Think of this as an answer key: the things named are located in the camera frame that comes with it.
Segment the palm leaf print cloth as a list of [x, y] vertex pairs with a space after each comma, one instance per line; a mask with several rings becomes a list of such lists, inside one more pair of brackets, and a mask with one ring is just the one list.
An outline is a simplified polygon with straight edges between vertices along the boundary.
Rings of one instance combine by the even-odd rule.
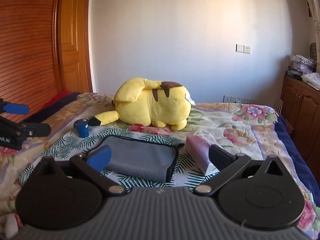
[[[51, 156], [55, 161], [67, 161], [77, 153], [88, 154], [89, 151], [98, 146], [108, 135], [119, 135], [125, 138], [140, 139], [149, 142], [158, 142], [166, 145], [177, 146], [180, 143], [185, 143], [186, 133], [184, 132], [171, 132], [171, 133], [158, 133], [151, 134], [145, 132], [134, 132], [128, 129], [119, 129], [112, 127], [105, 128], [90, 128], [90, 134], [86, 138], [80, 138], [76, 135], [75, 130], [71, 130], [55, 142], [51, 148], [45, 150], [35, 159], [33, 163], [28, 165], [20, 174], [18, 181], [20, 185], [24, 185], [28, 180], [35, 167], [44, 156]], [[108, 168], [104, 168], [100, 172], [103, 176], [115, 181], [122, 185], [127, 190], [132, 187], [179, 187], [186, 186], [192, 190], [202, 182], [207, 181], [219, 173], [217, 168], [213, 169], [213, 173], [207, 176], [203, 175], [200, 168], [196, 165], [193, 158], [185, 150], [179, 149], [179, 155], [174, 167], [173, 176], [170, 182], [151, 181], [133, 176], [127, 176], [122, 173], [116, 173]]]

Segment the pink tissue pack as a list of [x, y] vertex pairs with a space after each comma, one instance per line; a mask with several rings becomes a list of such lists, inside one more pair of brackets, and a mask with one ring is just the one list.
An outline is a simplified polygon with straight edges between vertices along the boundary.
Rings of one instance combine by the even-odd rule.
[[185, 141], [186, 151], [205, 176], [212, 175], [218, 171], [209, 159], [209, 148], [211, 145], [222, 147], [210, 134], [189, 135]]

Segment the purple and grey towel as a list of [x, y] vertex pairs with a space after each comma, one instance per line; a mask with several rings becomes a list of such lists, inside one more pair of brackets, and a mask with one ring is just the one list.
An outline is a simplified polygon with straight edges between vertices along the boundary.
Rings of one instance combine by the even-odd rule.
[[88, 155], [101, 146], [111, 148], [111, 161], [105, 167], [108, 170], [140, 179], [168, 183], [183, 143], [165, 144], [142, 139], [107, 136]]

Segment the yellow pikachu plush toy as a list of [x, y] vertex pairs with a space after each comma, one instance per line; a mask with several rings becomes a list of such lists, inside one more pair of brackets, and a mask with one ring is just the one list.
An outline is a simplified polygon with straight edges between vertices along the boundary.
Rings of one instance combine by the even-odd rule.
[[181, 84], [152, 81], [135, 77], [125, 81], [113, 98], [114, 110], [89, 119], [89, 126], [104, 126], [121, 120], [180, 131], [187, 125], [191, 107], [195, 105], [189, 91]]

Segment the clutter pile on cabinet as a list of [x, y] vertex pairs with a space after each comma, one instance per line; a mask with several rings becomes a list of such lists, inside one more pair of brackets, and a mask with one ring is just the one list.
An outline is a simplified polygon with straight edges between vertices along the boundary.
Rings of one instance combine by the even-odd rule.
[[310, 87], [319, 91], [319, 72], [317, 68], [317, 47], [316, 43], [310, 45], [310, 57], [302, 55], [290, 55], [289, 66], [286, 75], [299, 81], [303, 81]]

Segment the wooden side cabinet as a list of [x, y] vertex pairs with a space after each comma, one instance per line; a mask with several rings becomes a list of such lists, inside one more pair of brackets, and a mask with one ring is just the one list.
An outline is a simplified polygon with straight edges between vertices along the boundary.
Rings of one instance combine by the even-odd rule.
[[319, 150], [319, 91], [285, 75], [280, 99], [281, 114], [293, 127], [292, 140], [308, 160]]

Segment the white wall switch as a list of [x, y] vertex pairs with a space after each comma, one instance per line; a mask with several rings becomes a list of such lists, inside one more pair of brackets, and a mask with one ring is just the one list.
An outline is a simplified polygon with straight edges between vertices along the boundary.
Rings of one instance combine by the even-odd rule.
[[250, 54], [251, 53], [251, 47], [250, 46], [246, 46], [246, 45], [242, 45], [242, 44], [236, 44], [236, 52]]

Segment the blue plastic cup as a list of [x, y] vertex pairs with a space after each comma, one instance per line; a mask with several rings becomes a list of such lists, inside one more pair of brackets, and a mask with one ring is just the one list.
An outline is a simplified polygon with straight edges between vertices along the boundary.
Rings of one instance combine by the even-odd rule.
[[88, 119], [76, 120], [73, 124], [73, 127], [80, 138], [86, 138], [89, 136]]

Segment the wooden wardrobe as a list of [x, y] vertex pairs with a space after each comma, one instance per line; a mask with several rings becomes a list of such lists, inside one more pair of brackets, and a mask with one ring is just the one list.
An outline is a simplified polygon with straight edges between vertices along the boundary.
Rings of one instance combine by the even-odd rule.
[[1, 0], [1, 98], [34, 114], [64, 92], [91, 92], [89, 0]]

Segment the floral bed blanket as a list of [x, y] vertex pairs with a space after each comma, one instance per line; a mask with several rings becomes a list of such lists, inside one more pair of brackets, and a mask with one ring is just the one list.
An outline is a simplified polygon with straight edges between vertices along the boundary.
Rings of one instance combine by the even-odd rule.
[[[21, 172], [73, 130], [76, 120], [112, 109], [112, 96], [82, 93], [44, 121], [51, 126], [49, 136], [27, 139], [20, 151], [1, 148], [1, 239], [11, 238], [22, 226], [15, 208]], [[107, 126], [151, 134], [174, 132], [169, 127], [129, 125], [122, 121]], [[319, 239], [319, 187], [287, 133], [284, 119], [273, 108], [242, 103], [199, 103], [191, 109], [186, 127], [178, 132], [187, 136], [210, 134], [229, 153], [244, 153], [256, 160], [277, 155], [305, 198], [306, 207], [298, 227], [311, 239]]]

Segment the wall power outlet strip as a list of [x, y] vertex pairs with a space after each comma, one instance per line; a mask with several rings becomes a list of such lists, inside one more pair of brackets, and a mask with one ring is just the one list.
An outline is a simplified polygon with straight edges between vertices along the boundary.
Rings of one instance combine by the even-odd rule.
[[249, 98], [241, 98], [237, 96], [223, 96], [223, 102], [231, 102], [231, 103], [242, 103], [242, 104], [255, 104], [254, 99], [249, 99]]

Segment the red and dark blanket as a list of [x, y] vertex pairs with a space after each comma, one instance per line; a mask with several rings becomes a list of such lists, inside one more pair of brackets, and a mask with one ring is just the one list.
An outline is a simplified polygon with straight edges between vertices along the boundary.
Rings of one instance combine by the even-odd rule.
[[21, 123], [39, 124], [47, 120], [50, 116], [57, 113], [69, 103], [77, 100], [81, 92], [70, 92], [65, 90], [47, 102], [37, 113], [27, 117]]

